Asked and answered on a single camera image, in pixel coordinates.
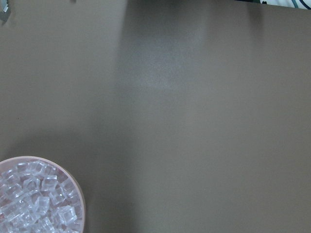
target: table surface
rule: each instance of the table surface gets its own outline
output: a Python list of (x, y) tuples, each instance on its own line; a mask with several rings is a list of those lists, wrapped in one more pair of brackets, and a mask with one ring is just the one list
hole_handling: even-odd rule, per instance
[(10, 1), (0, 159), (65, 167), (85, 233), (309, 233), (311, 13)]

